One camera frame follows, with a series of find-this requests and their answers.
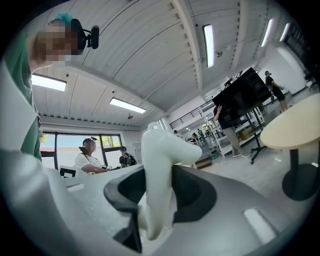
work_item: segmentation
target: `beige tabletop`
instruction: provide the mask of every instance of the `beige tabletop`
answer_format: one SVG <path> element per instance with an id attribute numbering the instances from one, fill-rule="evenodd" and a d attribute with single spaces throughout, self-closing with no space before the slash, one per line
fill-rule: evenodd
<path id="1" fill-rule="evenodd" d="M 277 116 L 260 135 L 273 149 L 294 150 L 320 141 L 320 93 L 303 99 Z"/>

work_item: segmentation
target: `sky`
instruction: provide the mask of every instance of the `sky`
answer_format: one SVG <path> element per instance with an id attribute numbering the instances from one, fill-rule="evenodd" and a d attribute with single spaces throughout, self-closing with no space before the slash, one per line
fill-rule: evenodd
<path id="1" fill-rule="evenodd" d="M 91 138 L 90 135 L 58 135 L 56 139 L 56 147 L 57 148 L 78 148 L 82 146 L 82 142 L 86 138 Z M 44 143 L 41 143 L 41 148 L 54 148 L 55 147 L 55 135 L 54 134 L 48 134 L 48 137 Z"/>

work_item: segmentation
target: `monitor stand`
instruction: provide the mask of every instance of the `monitor stand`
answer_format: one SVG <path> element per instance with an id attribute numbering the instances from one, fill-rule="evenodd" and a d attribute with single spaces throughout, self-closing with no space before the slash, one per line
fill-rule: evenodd
<path id="1" fill-rule="evenodd" d="M 259 120 L 259 117 L 258 117 L 255 109 L 253 109 L 253 113 L 254 113 L 254 116 L 255 116 L 256 120 L 258 121 L 258 124 L 259 124 L 258 128 L 259 128 L 259 130 L 260 130 L 260 129 L 263 130 L 263 126 L 261 125 L 261 122 L 260 122 L 260 120 Z M 253 153 L 254 151 L 256 151 L 255 154 L 254 154 L 254 156 L 253 156 L 252 159 L 251 159 L 251 162 L 250 162 L 250 164 L 253 165 L 254 162 L 255 162 L 255 159 L 256 159 L 256 157 L 258 156 L 258 154 L 260 153 L 260 151 L 263 150 L 264 148 L 266 148 L 266 146 L 262 146 L 262 147 L 260 146 L 259 139 L 258 139 L 258 136 L 257 136 L 257 134 L 256 134 L 257 128 L 254 128 L 253 124 L 252 124 L 251 121 L 250 121 L 250 118 L 249 118 L 248 114 L 245 114 L 245 116 L 246 116 L 246 118 L 247 118 L 247 120 L 248 120 L 248 122 L 249 122 L 249 124 L 250 124 L 250 127 L 252 128 L 252 131 L 254 131 L 254 133 L 253 133 L 253 134 L 254 134 L 254 138 L 255 138 L 256 144 L 257 144 L 257 146 L 258 146 L 258 147 L 255 147 L 255 148 L 251 148 L 251 153 Z"/>

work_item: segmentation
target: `green shirt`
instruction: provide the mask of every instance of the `green shirt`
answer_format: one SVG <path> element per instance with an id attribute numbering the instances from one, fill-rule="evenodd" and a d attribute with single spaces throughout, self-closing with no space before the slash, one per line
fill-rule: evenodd
<path id="1" fill-rule="evenodd" d="M 36 111 L 32 95 L 31 71 L 27 52 L 27 35 L 25 33 L 20 33 L 17 35 L 15 40 L 11 42 L 6 49 L 4 60 L 15 85 L 18 87 L 30 106 L 32 106 Z M 26 134 L 21 146 L 21 152 L 33 155 L 41 161 L 38 129 L 38 119 L 36 118 Z"/>

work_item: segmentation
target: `person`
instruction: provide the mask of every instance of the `person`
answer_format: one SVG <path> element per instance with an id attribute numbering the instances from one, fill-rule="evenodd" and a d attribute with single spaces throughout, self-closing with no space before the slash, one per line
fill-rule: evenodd
<path id="1" fill-rule="evenodd" d="M 221 115 L 222 106 L 215 107 L 213 110 L 214 120 L 219 121 L 222 131 L 229 139 L 232 145 L 232 157 L 236 158 L 242 156 L 243 158 L 249 158 L 251 154 L 246 153 L 240 146 L 236 131 L 231 122 L 226 122 Z"/>
<path id="2" fill-rule="evenodd" d="M 174 130 L 173 132 L 174 132 L 175 136 L 177 136 L 177 137 L 179 137 L 179 138 L 181 138 L 181 139 L 184 140 L 184 137 L 182 136 L 182 134 L 181 134 L 181 133 L 178 133 L 177 130 Z"/>
<path id="3" fill-rule="evenodd" d="M 78 36 L 80 33 L 84 33 L 80 22 L 72 19 L 69 13 L 60 13 L 34 36 L 27 38 L 25 32 L 17 34 L 6 49 L 3 56 L 4 65 L 16 87 L 37 115 L 32 93 L 32 74 L 38 69 L 53 65 L 54 61 L 65 60 L 65 56 L 80 54 L 82 51 L 78 51 L 78 47 L 83 44 L 83 38 Z M 39 127 L 39 118 L 35 118 L 20 151 L 41 161 Z"/>
<path id="4" fill-rule="evenodd" d="M 92 156 L 92 153 L 96 150 L 96 143 L 91 138 L 85 138 L 79 149 L 81 153 L 76 156 L 74 167 L 81 169 L 87 174 L 100 174 L 107 171 L 106 166 L 102 165 L 97 158 Z"/>
<path id="5" fill-rule="evenodd" d="M 204 140 L 205 139 L 205 136 L 204 136 L 204 133 L 202 132 L 202 130 L 200 130 L 198 128 L 198 134 L 200 135 L 200 137 Z"/>
<path id="6" fill-rule="evenodd" d="M 282 112 L 286 111 L 288 109 L 288 105 L 286 102 L 286 97 L 281 91 L 284 88 L 276 84 L 276 82 L 270 76 L 271 74 L 269 73 L 269 71 L 264 72 L 264 74 L 265 74 L 265 84 L 272 89 L 273 95 L 276 96 L 276 98 L 278 99 L 281 111 Z"/>
<path id="7" fill-rule="evenodd" d="M 135 160 L 134 156 L 127 152 L 127 148 L 125 146 L 122 146 L 120 148 L 120 151 L 121 156 L 119 158 L 119 162 L 121 164 L 121 168 L 126 168 L 137 164 L 137 161 Z"/>

